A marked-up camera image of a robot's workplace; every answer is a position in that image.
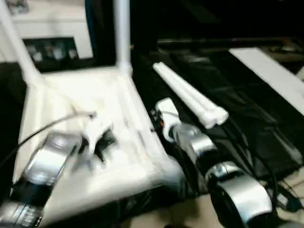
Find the white vertical pole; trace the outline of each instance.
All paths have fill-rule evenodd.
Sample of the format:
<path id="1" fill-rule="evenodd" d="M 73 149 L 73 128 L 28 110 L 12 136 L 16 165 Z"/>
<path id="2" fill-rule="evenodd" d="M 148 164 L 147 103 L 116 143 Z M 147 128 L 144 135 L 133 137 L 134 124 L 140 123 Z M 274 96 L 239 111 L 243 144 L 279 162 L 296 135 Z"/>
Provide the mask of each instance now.
<path id="1" fill-rule="evenodd" d="M 131 70 L 130 52 L 130 1 L 114 1 L 116 65 L 123 73 Z"/>
<path id="2" fill-rule="evenodd" d="M 15 51 L 18 63 L 23 71 L 23 79 L 26 82 L 33 83 L 33 81 L 39 76 L 39 72 L 36 69 L 32 59 L 30 58 L 28 50 L 26 49 L 22 39 L 15 29 L 9 8 L 5 0 L 0 0 L 0 20 L 2 22 L 4 31 Z"/>

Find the white pipe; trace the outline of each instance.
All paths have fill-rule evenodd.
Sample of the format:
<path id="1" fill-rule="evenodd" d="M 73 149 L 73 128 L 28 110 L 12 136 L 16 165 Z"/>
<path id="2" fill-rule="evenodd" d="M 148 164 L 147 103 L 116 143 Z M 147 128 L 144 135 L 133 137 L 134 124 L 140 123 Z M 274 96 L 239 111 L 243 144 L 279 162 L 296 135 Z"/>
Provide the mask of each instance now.
<path id="1" fill-rule="evenodd" d="M 198 103 L 202 105 L 202 107 L 208 111 L 211 111 L 217 120 L 217 124 L 223 124 L 229 117 L 228 112 L 222 108 L 214 104 L 211 100 L 209 100 L 206 96 L 201 94 L 196 88 L 190 85 L 186 80 L 176 74 L 172 69 L 170 69 L 163 62 L 158 64 L 160 68 L 162 68 L 165 72 L 170 75 L 172 80 L 175 80 L 184 90 L 191 95 Z"/>
<path id="2" fill-rule="evenodd" d="M 210 129 L 216 124 L 214 115 L 204 109 L 193 97 L 188 94 L 180 84 L 172 80 L 163 68 L 158 64 L 153 64 L 153 69 L 162 77 L 162 79 L 169 85 L 169 87 L 179 96 L 179 98 L 186 104 L 186 106 L 198 117 L 199 121 L 207 128 Z"/>
<path id="3" fill-rule="evenodd" d="M 23 71 L 24 81 L 27 83 L 37 82 L 40 79 L 40 73 L 36 69 L 29 56 L 27 48 L 15 29 L 5 0 L 0 0 L 0 20 L 17 56 L 18 63 Z"/>
<path id="4" fill-rule="evenodd" d="M 129 75 L 131 70 L 130 52 L 130 1 L 115 0 L 115 41 L 116 65 Z"/>

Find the floor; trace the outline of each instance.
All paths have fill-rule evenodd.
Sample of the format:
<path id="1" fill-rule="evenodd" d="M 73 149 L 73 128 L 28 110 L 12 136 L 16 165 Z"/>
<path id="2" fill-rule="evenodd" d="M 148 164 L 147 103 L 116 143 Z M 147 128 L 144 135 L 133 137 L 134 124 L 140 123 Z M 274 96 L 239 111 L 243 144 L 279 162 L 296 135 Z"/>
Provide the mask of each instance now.
<path id="1" fill-rule="evenodd" d="M 285 181 L 293 186 L 304 180 L 304 168 L 293 173 Z M 299 197 L 304 196 L 304 183 L 293 188 Z M 278 209 L 283 219 L 298 221 L 304 224 L 304 210 L 287 213 Z M 122 228 L 163 228 L 168 224 L 189 228 L 221 228 L 213 209 L 210 196 L 204 195 L 195 200 L 187 200 L 170 208 L 163 208 L 134 217 L 122 224 Z"/>

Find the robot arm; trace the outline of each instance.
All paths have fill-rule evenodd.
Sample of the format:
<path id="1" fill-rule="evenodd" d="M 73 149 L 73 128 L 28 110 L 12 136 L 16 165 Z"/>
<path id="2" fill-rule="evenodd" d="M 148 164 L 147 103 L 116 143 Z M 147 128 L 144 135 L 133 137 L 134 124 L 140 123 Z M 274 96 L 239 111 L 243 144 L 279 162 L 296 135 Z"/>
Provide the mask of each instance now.
<path id="1" fill-rule="evenodd" d="M 265 188 L 238 167 L 229 153 L 219 151 L 197 127 L 180 121 L 171 99 L 159 101 L 156 111 L 163 121 L 165 139 L 177 143 L 205 178 L 212 204 L 224 227 L 304 227 L 280 219 Z"/>

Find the black cable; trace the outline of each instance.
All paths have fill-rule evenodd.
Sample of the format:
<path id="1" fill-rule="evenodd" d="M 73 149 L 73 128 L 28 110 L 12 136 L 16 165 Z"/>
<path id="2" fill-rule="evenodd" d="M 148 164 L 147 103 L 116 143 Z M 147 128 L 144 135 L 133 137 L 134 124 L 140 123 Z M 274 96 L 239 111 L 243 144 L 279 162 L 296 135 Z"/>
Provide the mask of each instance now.
<path id="1" fill-rule="evenodd" d="M 247 145 L 246 143 L 241 140 L 242 142 L 242 145 L 248 150 L 251 152 L 251 155 L 252 155 L 252 152 L 254 153 L 253 156 L 255 156 L 256 158 L 258 158 L 260 160 L 260 162 L 264 165 L 265 169 L 267 170 L 267 172 L 269 173 L 269 175 L 271 176 L 272 178 L 272 181 L 273 181 L 273 186 L 274 186 L 274 194 L 273 194 L 273 197 L 272 197 L 272 203 L 273 203 L 273 207 L 274 207 L 274 210 L 276 210 L 276 207 L 277 207 L 277 196 L 279 194 L 279 190 L 278 190 L 278 182 L 277 182 L 277 179 L 276 179 L 276 175 L 274 174 L 274 172 L 272 171 L 271 167 L 268 165 L 268 163 L 255 151 L 255 150 L 251 150 Z"/>
<path id="2" fill-rule="evenodd" d="M 174 114 L 174 113 L 171 113 L 171 112 L 167 112 L 167 111 L 163 111 L 162 113 L 164 114 L 171 114 L 173 116 L 176 116 L 179 118 L 179 116 L 177 114 Z M 249 163 L 248 159 L 244 156 L 244 154 L 240 151 L 239 146 L 242 146 L 242 147 L 245 147 L 252 155 L 252 151 L 254 151 L 254 154 L 253 156 L 258 158 L 260 160 L 260 162 L 263 164 L 263 166 L 265 167 L 265 169 L 267 170 L 267 172 L 269 173 L 269 175 L 271 176 L 271 179 L 273 181 L 273 186 L 274 186 L 274 194 L 273 194 L 273 197 L 272 197 L 272 203 L 273 203 L 273 207 L 274 207 L 274 210 L 276 210 L 276 207 L 277 207 L 277 196 L 278 196 L 278 182 L 277 182 L 277 179 L 276 179 L 276 176 L 274 174 L 274 172 L 272 171 L 271 167 L 268 165 L 268 163 L 255 151 L 255 150 L 252 150 L 249 148 L 248 145 L 246 145 L 246 143 L 244 142 L 244 139 L 242 138 L 242 133 L 240 133 L 239 131 L 239 128 L 237 128 L 235 125 L 234 125 L 236 131 L 240 134 L 240 137 L 242 140 L 237 140 L 235 139 L 234 137 L 232 137 L 230 135 L 230 133 L 228 132 L 228 130 L 226 129 L 226 127 L 222 126 L 222 129 L 223 131 L 225 132 L 228 140 L 231 141 L 231 143 L 234 145 L 234 147 L 236 148 L 236 150 L 238 151 L 238 154 L 242 157 L 242 160 L 243 162 L 245 163 L 245 165 L 248 167 L 249 171 L 257 178 L 257 174 L 255 172 L 255 169 L 254 167 Z"/>
<path id="3" fill-rule="evenodd" d="M 300 199 L 300 196 L 298 195 L 298 193 L 296 193 L 292 186 L 290 186 L 285 180 L 282 180 L 282 182 L 288 187 L 287 190 L 291 190 L 295 194 L 295 196 Z"/>
<path id="4" fill-rule="evenodd" d="M 9 160 L 9 158 L 16 154 L 19 150 L 19 148 L 25 144 L 28 140 L 30 140 L 31 138 L 33 138 L 35 135 L 39 134 L 40 132 L 46 130 L 47 128 L 50 128 L 58 123 L 61 123 L 63 121 L 69 120 L 69 119 L 73 119 L 75 117 L 80 117 L 80 116 L 88 116 L 90 118 L 92 118 L 94 116 L 94 113 L 88 113 L 88 112 L 81 112 L 81 113 L 75 113 L 75 114 L 71 114 L 71 115 L 67 115 L 65 117 L 62 117 L 58 120 L 55 120 L 49 124 L 47 124 L 46 126 L 40 128 L 39 130 L 37 130 L 36 132 L 34 132 L 33 134 L 31 134 L 30 136 L 28 136 L 27 138 L 25 138 L 22 142 L 20 142 L 0 163 L 0 169 L 1 167 Z"/>

